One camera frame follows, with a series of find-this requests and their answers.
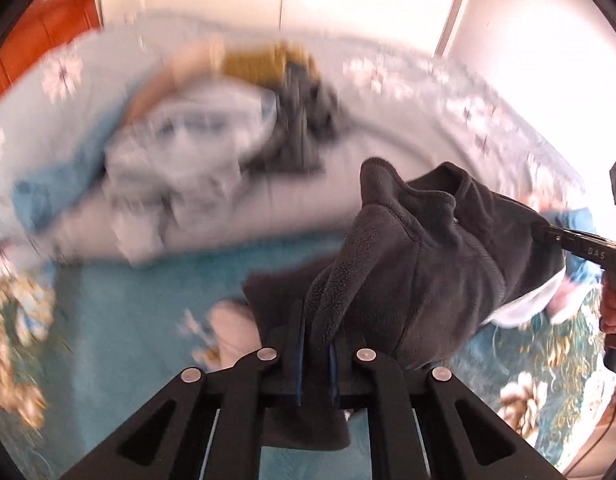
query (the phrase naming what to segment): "hand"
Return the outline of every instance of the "hand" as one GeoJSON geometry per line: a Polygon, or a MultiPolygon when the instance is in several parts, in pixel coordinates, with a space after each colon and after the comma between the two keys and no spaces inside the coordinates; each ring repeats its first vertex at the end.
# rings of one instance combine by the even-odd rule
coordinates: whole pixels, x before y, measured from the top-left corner
{"type": "Polygon", "coordinates": [[[604,274],[602,279],[603,290],[601,293],[601,331],[606,334],[616,332],[616,292],[611,290],[608,277],[604,274]]]}

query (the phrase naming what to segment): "metal rivet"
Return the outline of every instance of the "metal rivet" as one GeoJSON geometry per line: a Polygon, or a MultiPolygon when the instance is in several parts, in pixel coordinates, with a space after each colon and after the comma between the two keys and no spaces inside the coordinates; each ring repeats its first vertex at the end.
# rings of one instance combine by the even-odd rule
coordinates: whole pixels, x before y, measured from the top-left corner
{"type": "Polygon", "coordinates": [[[257,352],[257,357],[260,361],[272,361],[277,357],[277,350],[274,348],[262,348],[257,352]]]}
{"type": "Polygon", "coordinates": [[[453,376],[453,373],[448,368],[438,366],[437,368],[434,368],[434,370],[432,370],[432,376],[437,381],[445,383],[446,381],[450,380],[450,378],[453,376]]]}
{"type": "Polygon", "coordinates": [[[185,383],[196,383],[201,379],[201,370],[199,368],[186,368],[181,373],[181,380],[185,383]]]}
{"type": "Polygon", "coordinates": [[[357,350],[357,359],[360,361],[374,361],[377,357],[377,352],[370,348],[361,348],[357,350]]]}

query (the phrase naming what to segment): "bare arm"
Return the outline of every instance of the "bare arm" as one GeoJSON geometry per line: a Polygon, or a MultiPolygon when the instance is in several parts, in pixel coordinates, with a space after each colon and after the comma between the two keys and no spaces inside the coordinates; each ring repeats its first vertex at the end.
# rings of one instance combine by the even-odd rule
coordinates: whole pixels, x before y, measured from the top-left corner
{"type": "Polygon", "coordinates": [[[217,73],[223,64],[224,56],[224,40],[219,37],[186,46],[131,99],[119,126],[140,120],[163,98],[175,93],[195,78],[217,73]]]}

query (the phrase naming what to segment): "fleece fabric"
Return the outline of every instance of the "fleece fabric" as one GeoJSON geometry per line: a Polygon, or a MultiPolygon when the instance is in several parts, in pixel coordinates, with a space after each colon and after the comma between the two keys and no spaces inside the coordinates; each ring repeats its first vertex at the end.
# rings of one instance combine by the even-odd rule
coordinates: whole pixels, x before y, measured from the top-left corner
{"type": "Polygon", "coordinates": [[[317,371],[304,381],[303,408],[270,412],[266,442],[277,447],[347,445],[343,414],[312,409],[327,398],[326,349],[344,318],[369,348],[419,368],[452,355],[498,308],[564,269],[562,250],[531,235],[544,218],[454,164],[405,183],[371,158],[360,184],[362,209],[338,255],[253,275],[243,287],[264,344],[296,300],[306,306],[308,369],[317,371]]]}
{"type": "Polygon", "coordinates": [[[275,95],[236,80],[201,80],[120,129],[106,149],[102,189],[132,264],[165,253],[174,220],[192,231],[220,224],[247,187],[242,165],[268,142],[275,95]]]}

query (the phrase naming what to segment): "dark gray clothing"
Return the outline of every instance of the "dark gray clothing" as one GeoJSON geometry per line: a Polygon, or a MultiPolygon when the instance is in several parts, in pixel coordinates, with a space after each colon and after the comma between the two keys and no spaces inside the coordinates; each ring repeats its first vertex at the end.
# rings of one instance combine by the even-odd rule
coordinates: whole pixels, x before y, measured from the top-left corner
{"type": "Polygon", "coordinates": [[[278,88],[277,122],[272,136],[247,165],[267,173],[310,173],[322,168],[319,145],[342,136],[349,125],[335,91],[310,78],[308,69],[289,63],[278,88]]]}
{"type": "MultiPolygon", "coordinates": [[[[304,300],[317,365],[345,316],[369,348],[419,368],[452,355],[499,307],[563,271],[562,250],[531,236],[531,224],[545,219],[449,162],[406,184],[386,161],[371,158],[360,182],[363,206],[337,256],[246,281],[264,344],[272,328],[286,323],[288,307],[304,300]]],[[[306,408],[273,417],[268,427],[277,434],[268,442],[345,447],[343,416],[310,409],[317,399],[327,401],[325,383],[308,383],[306,408]]]]}

